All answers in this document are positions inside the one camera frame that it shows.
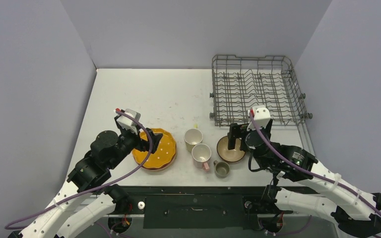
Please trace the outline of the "pale yellow mug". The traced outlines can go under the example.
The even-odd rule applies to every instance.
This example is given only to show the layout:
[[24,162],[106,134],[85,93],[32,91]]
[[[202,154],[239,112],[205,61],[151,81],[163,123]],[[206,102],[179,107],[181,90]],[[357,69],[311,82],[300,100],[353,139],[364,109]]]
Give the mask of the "pale yellow mug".
[[191,152],[194,146],[203,141],[203,133],[198,129],[197,124],[184,133],[184,142],[187,151]]

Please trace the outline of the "pink mug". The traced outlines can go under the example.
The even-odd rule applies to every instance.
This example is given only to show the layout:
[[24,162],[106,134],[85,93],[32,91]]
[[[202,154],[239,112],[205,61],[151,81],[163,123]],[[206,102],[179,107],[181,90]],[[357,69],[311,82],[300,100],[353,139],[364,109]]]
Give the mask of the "pink mug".
[[212,152],[208,145],[200,143],[193,147],[191,151],[193,165],[196,168],[203,169],[205,172],[210,170],[209,160]]

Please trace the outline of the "grey wire dish rack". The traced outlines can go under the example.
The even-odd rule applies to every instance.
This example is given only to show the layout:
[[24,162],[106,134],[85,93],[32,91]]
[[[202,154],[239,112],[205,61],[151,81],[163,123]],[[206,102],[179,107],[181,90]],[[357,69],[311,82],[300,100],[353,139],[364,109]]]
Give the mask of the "grey wire dish rack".
[[268,108],[275,125],[300,125],[313,118],[287,56],[218,54],[212,58],[211,75],[209,117],[216,126],[248,123],[247,111],[256,105]]

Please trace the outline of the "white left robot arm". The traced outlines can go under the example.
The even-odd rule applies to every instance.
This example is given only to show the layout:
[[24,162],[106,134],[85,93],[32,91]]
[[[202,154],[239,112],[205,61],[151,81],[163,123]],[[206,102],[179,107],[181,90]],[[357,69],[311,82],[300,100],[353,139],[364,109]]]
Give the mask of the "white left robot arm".
[[9,237],[74,237],[104,215],[124,212],[128,207],[126,193],[117,184],[103,184],[134,149],[148,155],[156,152],[163,134],[149,128],[144,133],[147,139],[127,129],[121,129],[121,134],[100,132],[44,212],[25,228],[14,228]]

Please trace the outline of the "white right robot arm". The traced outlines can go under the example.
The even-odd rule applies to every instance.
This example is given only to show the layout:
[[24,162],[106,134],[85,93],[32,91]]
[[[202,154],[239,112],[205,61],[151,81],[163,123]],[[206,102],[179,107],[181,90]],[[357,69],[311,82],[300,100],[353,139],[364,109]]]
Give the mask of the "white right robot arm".
[[268,171],[272,184],[260,198],[267,212],[293,211],[330,221],[346,234],[368,238],[381,232],[381,193],[368,193],[331,172],[314,155],[298,146],[271,142],[272,122],[260,129],[248,123],[229,127],[228,149],[239,148]]

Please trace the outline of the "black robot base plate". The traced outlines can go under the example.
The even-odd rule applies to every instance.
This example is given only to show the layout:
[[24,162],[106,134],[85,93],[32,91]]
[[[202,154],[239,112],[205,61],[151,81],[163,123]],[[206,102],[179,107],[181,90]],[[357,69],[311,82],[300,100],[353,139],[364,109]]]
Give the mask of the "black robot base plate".
[[124,233],[139,219],[145,229],[258,229],[258,217],[278,219],[281,211],[263,186],[124,186],[122,205],[107,224]]

